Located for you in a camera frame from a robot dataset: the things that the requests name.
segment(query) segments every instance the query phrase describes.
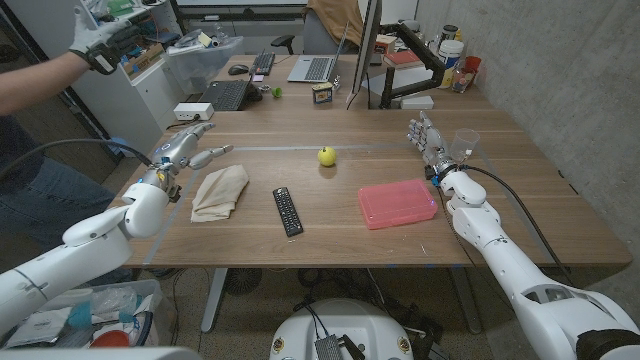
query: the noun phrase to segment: desk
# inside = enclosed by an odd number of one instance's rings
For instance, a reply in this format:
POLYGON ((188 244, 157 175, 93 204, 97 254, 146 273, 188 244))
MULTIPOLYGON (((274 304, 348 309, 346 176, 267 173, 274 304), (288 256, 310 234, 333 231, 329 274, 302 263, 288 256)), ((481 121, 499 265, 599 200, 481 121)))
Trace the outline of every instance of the desk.
MULTIPOLYGON (((250 65, 253 58, 233 57, 227 67, 250 65)), ((165 227, 158 236, 131 241, 135 253, 127 265, 471 266, 441 208, 430 221, 373 231, 362 219, 358 189, 423 178, 421 155, 405 137, 409 120, 417 119, 419 112, 364 110, 366 89, 346 111, 351 82, 348 74, 353 74, 355 56, 340 57, 338 72, 344 74, 343 88, 334 95, 334 101, 313 105, 309 84, 286 82, 295 60, 294 56, 275 65, 271 76, 265 77, 266 84, 283 89, 282 98, 265 94, 263 101, 246 111, 213 115, 216 127, 200 139, 199 150, 225 144, 233 144, 236 149, 205 169, 186 169, 178 175, 176 180, 184 187, 181 201, 167 206, 165 227), (318 164, 317 149, 323 145, 336 148, 335 167, 318 164), (231 218, 191 224, 191 201, 204 177, 234 164, 244 166, 250 182, 231 218), (305 229, 293 238, 284 233, 271 193, 281 186, 289 188, 305 229)), ((221 71, 221 79, 229 78, 226 69, 221 71)), ((471 128, 480 134, 479 146, 468 164, 496 173, 516 190, 565 264, 622 265, 631 261, 626 247, 507 113, 493 109, 475 88, 462 95, 437 89, 427 93, 435 102, 435 109, 428 115, 446 139, 453 139, 459 128, 471 128)), ((161 142, 172 133, 167 132, 161 142)), ((141 166, 130 183, 144 170, 141 166)), ((539 265, 553 265, 510 195, 482 174, 469 175, 485 187, 504 229, 522 250, 539 265)), ((436 189, 431 184, 428 187, 438 199, 436 189)), ((117 199, 113 205, 122 205, 117 199)), ((464 246, 476 263, 484 263, 472 246, 464 246)), ((218 277, 220 289, 223 280, 224 276, 218 277)))

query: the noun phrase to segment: concrete wall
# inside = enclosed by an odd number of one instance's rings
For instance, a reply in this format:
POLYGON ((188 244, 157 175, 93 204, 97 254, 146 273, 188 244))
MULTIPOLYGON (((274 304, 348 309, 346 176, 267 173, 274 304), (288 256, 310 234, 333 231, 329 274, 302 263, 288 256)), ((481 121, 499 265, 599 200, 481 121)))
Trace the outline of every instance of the concrete wall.
POLYGON ((640 322, 640 3, 420 0, 416 19, 427 38, 462 29, 487 99, 629 246, 636 261, 590 288, 640 322))

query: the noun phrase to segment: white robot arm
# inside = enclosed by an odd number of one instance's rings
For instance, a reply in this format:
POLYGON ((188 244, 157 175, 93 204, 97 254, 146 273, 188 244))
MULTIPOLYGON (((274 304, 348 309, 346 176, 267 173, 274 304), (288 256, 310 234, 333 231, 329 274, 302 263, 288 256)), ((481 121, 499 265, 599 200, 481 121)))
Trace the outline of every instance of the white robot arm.
POLYGON ((459 169, 426 115, 409 129, 432 181, 451 196, 455 231, 482 254, 541 359, 640 358, 640 330, 618 304, 545 276, 502 229, 486 191, 459 169))
POLYGON ((198 139, 214 125, 204 123, 173 135, 158 148, 152 165, 122 196, 127 204, 108 209, 69 228, 63 245, 0 275, 0 335, 47 301, 124 264, 132 238, 156 234, 164 208, 180 198, 175 176, 200 169, 233 149, 227 145, 191 157, 198 139))

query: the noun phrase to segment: pink container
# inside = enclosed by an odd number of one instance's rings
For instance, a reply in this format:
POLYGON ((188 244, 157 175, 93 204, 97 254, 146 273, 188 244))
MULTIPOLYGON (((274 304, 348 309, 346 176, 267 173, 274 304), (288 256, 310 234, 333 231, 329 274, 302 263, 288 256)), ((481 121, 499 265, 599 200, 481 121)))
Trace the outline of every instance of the pink container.
POLYGON ((438 211, 420 179, 362 188, 358 200, 370 230, 429 220, 438 211))

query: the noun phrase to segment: black remote control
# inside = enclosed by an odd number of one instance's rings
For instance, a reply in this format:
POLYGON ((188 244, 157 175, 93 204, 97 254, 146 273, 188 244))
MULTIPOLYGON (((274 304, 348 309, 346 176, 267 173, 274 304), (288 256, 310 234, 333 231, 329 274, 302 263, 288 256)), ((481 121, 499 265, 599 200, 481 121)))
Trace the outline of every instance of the black remote control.
POLYGON ((293 201, 291 201, 291 195, 286 187, 273 190, 273 197, 276 199, 276 205, 278 206, 278 212, 282 218, 282 224, 284 230, 287 232, 288 237, 298 235, 304 230, 302 229, 302 223, 298 218, 293 201))

